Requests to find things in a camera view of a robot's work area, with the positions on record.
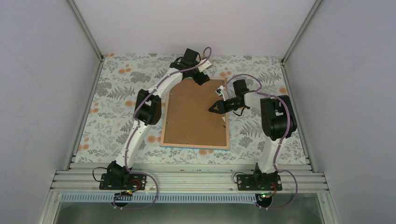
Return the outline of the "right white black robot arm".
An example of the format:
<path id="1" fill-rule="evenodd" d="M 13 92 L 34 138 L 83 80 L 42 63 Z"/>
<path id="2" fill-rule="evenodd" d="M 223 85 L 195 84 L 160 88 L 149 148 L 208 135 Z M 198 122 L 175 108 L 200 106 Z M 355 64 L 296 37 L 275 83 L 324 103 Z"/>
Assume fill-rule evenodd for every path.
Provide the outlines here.
<path id="1" fill-rule="evenodd" d="M 255 108 L 261 112 L 261 127 L 266 136 L 262 155 L 253 171 L 253 184 L 259 190 L 277 183 L 277 156 L 283 140 L 289 138 L 297 129 L 297 122 L 287 95 L 274 96 L 247 88 L 243 79 L 233 82 L 236 96 L 229 98 L 226 87 L 216 89 L 222 100 L 215 102 L 209 112 L 225 114 L 239 108 Z"/>

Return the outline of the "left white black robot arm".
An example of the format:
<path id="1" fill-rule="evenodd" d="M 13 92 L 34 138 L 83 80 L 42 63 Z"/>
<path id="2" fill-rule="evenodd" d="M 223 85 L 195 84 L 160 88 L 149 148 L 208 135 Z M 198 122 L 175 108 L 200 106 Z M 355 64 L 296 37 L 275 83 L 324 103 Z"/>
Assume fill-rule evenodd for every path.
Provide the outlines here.
<path id="1" fill-rule="evenodd" d="M 133 129 L 124 147 L 116 159 L 107 167 L 105 180 L 111 180 L 118 189 L 126 188 L 130 183 L 131 167 L 148 130 L 156 125 L 162 115 L 162 97 L 178 83 L 190 78 L 203 85 L 210 78 L 203 71 L 210 66 L 212 48 L 204 49 L 202 58 L 192 49 L 186 49 L 184 55 L 173 61 L 166 73 L 151 88 L 139 90 L 133 113 Z"/>

